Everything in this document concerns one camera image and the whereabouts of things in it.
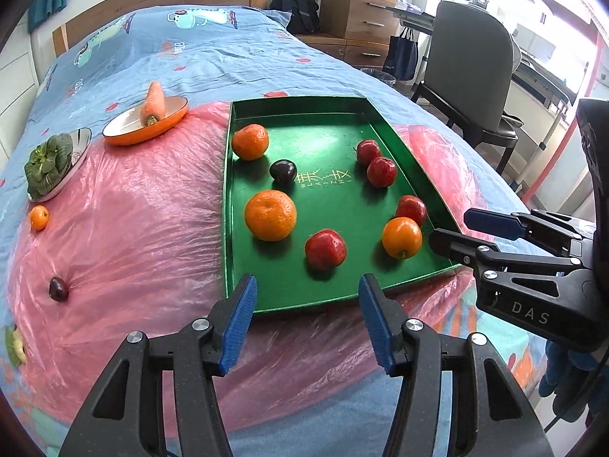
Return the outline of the blue gloved right hand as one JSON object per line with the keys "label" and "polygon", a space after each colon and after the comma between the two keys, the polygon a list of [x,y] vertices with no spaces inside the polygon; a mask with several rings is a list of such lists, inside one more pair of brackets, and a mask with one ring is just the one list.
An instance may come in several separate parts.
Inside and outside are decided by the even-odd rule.
{"label": "blue gloved right hand", "polygon": [[545,354],[540,396],[554,395],[552,411],[557,420],[572,423],[587,411],[585,425],[590,426],[608,406],[608,342],[596,352],[581,353],[549,340]]}

